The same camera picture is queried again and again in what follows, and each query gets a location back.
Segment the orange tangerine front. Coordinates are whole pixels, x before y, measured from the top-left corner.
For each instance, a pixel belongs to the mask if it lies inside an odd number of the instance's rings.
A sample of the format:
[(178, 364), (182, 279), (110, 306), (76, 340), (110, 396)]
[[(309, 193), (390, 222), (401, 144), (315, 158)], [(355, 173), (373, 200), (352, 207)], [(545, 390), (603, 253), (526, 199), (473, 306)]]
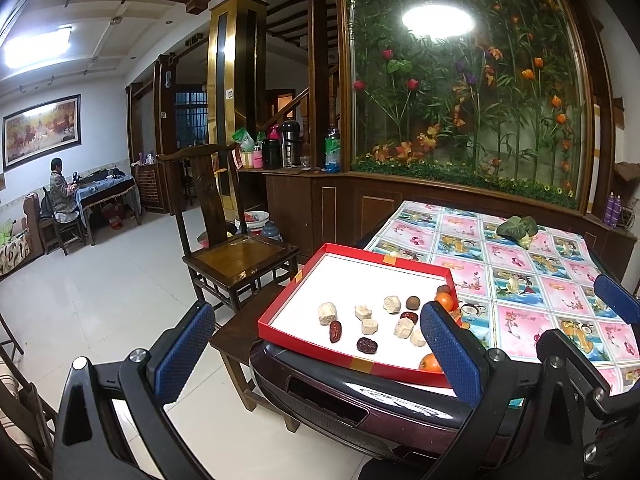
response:
[(419, 370), (432, 374), (442, 374), (442, 367), (437, 361), (434, 353), (429, 353), (422, 358), (419, 364)]

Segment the orange tangerine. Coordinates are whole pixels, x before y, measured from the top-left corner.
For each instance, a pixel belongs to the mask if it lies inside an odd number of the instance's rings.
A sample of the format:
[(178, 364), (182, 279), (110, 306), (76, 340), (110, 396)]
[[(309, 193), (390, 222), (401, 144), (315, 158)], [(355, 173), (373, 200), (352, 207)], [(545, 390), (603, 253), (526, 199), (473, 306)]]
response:
[(429, 353), (422, 358), (419, 364), (419, 370), (432, 374), (442, 374), (442, 367), (437, 361), (434, 353)]
[(449, 292), (438, 292), (435, 296), (435, 301), (438, 302), (447, 312), (457, 310), (457, 301), (452, 298)]

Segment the brown round fruit back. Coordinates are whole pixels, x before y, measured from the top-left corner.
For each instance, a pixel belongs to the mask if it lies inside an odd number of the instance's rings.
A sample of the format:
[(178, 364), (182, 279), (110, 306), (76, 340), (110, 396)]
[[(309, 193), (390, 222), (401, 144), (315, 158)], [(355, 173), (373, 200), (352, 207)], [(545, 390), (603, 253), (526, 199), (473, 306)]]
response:
[(418, 296), (410, 296), (406, 300), (406, 308), (410, 311), (416, 311), (421, 307), (421, 300)]

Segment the dark red date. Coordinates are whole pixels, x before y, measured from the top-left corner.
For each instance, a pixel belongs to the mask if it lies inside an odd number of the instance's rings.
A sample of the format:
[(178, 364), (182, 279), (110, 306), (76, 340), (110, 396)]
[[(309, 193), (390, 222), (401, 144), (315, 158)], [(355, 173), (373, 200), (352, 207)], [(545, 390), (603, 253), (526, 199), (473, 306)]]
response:
[(342, 336), (342, 324), (340, 321), (332, 321), (329, 325), (330, 343), (336, 344)]
[(416, 324), (419, 321), (419, 315), (417, 315), (416, 312), (412, 312), (412, 311), (402, 312), (400, 317), (408, 318), (408, 320), (413, 322), (413, 324)]
[(367, 354), (368, 356), (372, 356), (378, 351), (378, 344), (367, 337), (361, 337), (357, 340), (356, 343), (357, 350), (363, 354)]

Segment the beige snack chunk edge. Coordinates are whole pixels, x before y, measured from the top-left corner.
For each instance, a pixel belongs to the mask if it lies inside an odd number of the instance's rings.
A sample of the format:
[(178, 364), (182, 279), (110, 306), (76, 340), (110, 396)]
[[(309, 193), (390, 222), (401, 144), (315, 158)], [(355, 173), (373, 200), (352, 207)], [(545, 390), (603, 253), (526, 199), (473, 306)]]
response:
[(373, 318), (364, 318), (361, 322), (361, 331), (364, 336), (371, 336), (378, 331), (378, 322)]

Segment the beige snack chunk small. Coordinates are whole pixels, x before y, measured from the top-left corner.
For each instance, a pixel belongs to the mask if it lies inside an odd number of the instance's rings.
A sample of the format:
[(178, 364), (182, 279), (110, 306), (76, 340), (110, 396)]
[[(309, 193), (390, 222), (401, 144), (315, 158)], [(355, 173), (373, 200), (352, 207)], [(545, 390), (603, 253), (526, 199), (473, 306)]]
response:
[(370, 318), (372, 316), (372, 312), (366, 306), (357, 306), (355, 308), (355, 315), (356, 315), (356, 318), (358, 318), (358, 320), (364, 321), (367, 318)]

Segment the dark red date front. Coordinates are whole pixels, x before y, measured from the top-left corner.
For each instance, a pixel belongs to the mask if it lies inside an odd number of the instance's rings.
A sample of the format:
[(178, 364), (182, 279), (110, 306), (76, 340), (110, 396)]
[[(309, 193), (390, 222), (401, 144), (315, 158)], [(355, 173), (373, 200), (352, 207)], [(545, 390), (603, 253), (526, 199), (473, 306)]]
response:
[(336, 344), (342, 336), (342, 324), (340, 321), (332, 321), (329, 325), (330, 343)]

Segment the beige snack chunk large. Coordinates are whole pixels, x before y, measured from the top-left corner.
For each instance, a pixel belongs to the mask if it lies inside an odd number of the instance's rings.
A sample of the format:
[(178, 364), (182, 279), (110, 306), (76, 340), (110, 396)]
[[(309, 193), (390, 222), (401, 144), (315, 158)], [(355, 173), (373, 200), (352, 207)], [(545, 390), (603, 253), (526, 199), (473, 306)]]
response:
[(337, 310), (332, 302), (325, 302), (319, 307), (319, 322), (323, 326), (330, 325), (337, 320)]

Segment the colourful fruit pattern tablecloth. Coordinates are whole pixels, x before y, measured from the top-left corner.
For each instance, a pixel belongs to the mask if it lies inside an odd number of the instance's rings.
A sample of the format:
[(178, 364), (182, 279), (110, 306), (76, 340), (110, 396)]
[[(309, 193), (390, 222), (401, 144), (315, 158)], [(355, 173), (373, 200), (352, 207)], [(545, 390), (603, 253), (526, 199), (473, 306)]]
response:
[(458, 237), (397, 217), (366, 248), (449, 269), (462, 323), (484, 347), (533, 361), (540, 336), (558, 328), (597, 367), (612, 393), (630, 390), (639, 381), (636, 337), (594, 293), (601, 271), (584, 239), (539, 228), (524, 249), (499, 236), (499, 224), (485, 224), (483, 238)]

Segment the purple spray bottles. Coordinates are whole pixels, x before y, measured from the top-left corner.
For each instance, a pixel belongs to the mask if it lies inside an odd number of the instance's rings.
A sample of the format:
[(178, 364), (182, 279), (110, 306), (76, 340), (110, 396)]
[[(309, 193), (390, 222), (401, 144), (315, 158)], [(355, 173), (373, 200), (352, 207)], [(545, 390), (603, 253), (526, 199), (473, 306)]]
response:
[(622, 199), (613, 192), (608, 196), (605, 206), (604, 223), (611, 228), (616, 228), (620, 213), (622, 212)]

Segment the green leafy vegetable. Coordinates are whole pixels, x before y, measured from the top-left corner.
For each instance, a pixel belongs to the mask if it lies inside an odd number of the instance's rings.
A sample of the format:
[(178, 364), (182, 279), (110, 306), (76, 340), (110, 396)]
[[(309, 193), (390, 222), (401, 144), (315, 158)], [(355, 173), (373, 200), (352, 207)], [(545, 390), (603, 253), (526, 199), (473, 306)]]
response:
[(538, 230), (538, 224), (532, 217), (512, 216), (499, 224), (496, 232), (499, 236), (512, 240), (521, 248), (528, 249)]

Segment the red shallow box tray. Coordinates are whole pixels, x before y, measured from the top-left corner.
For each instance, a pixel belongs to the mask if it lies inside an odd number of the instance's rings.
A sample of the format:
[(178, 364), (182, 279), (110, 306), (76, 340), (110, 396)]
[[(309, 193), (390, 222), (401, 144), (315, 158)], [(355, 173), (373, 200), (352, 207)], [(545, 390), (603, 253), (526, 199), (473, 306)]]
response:
[(257, 322), (258, 336), (303, 356), (405, 384), (447, 388), (442, 372), (422, 368), (435, 351), (418, 336), (420, 310), (446, 286), (449, 269), (326, 243)]

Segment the dark wooden chair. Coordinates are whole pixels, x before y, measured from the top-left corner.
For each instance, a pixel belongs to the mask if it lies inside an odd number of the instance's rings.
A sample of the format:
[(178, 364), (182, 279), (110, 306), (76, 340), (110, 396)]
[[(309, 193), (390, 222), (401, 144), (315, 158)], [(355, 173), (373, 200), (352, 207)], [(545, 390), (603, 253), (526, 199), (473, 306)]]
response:
[[(254, 296), (262, 290), (262, 278), (265, 276), (270, 275), (273, 283), (281, 284), (294, 278), (298, 272), (297, 247), (252, 234), (248, 229), (235, 163), (239, 151), (240, 147), (235, 143), (206, 144), (157, 157), (166, 170), (170, 209), (177, 222), (182, 262), (188, 269), (196, 299), (211, 299), (214, 308), (228, 307), (233, 312), (242, 309), (243, 294)], [(240, 222), (234, 234), (229, 233), (232, 224), (224, 214), (214, 168), (214, 162), (222, 160), (227, 163), (224, 169), (230, 180)], [(191, 166), (207, 240), (207, 245), (197, 250), (191, 248), (183, 218), (186, 203), (182, 194), (180, 166), (184, 162)]]

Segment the seated person in background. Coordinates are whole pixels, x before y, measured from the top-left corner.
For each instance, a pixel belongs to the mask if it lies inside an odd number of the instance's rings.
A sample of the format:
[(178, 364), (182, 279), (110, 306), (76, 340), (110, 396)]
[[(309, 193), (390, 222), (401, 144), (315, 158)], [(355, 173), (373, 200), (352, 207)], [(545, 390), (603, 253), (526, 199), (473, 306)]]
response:
[(49, 196), (57, 222), (70, 223), (77, 219), (76, 185), (68, 183), (62, 175), (62, 159), (59, 157), (51, 160)]

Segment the dark wooden low cabinet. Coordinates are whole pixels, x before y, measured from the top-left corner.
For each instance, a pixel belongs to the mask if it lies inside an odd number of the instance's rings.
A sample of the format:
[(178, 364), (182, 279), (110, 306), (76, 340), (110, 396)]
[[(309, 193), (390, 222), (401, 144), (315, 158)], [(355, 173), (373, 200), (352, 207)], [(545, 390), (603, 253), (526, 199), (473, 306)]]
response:
[(530, 217), (541, 229), (581, 236), (590, 257), (614, 278), (623, 278), (639, 253), (634, 234), (592, 214), (463, 185), (300, 169), (243, 169), (240, 183), (248, 206), (264, 208), (304, 260), (326, 243), (363, 246), (397, 217), (425, 231), (475, 238), (483, 238), (487, 223)]

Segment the flower and bamboo glass display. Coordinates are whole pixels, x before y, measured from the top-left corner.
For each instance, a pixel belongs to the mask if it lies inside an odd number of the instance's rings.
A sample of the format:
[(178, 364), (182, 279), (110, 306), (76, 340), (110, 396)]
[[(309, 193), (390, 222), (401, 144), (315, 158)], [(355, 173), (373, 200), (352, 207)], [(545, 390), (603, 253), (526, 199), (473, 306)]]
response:
[(576, 208), (586, 92), (564, 0), (347, 0), (352, 169)]

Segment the green label plastic bottle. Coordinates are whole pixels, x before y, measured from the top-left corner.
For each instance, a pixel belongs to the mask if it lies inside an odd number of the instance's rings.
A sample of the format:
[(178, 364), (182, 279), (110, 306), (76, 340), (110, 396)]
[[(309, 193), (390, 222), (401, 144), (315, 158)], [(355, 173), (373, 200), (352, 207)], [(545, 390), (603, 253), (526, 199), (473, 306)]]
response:
[(335, 174), (341, 171), (341, 139), (340, 133), (336, 127), (330, 127), (326, 134), (326, 172)]

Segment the framed landscape painting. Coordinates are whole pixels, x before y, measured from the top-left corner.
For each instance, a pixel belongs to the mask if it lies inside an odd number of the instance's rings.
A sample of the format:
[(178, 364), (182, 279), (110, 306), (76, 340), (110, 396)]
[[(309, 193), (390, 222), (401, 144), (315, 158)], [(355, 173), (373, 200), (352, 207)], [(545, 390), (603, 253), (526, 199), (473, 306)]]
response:
[(2, 164), (11, 168), (81, 144), (81, 95), (66, 96), (2, 119)]

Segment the black thermos flask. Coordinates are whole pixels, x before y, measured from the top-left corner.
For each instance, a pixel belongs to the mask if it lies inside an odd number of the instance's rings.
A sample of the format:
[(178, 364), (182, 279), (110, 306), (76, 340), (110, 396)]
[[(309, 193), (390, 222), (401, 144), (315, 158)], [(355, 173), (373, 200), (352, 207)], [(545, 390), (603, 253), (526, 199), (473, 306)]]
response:
[(302, 138), (300, 137), (300, 125), (295, 120), (287, 120), (281, 125), (283, 141), (283, 165), (292, 168), (300, 165), (300, 153), (302, 152)]

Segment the ceiling light panel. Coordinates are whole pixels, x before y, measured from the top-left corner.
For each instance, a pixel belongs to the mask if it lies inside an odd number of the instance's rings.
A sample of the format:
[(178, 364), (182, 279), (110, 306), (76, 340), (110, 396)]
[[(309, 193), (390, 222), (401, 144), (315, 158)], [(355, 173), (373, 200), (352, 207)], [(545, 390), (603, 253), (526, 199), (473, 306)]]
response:
[(40, 65), (56, 60), (70, 48), (70, 27), (38, 35), (23, 35), (9, 40), (3, 47), (3, 63), (10, 70)]

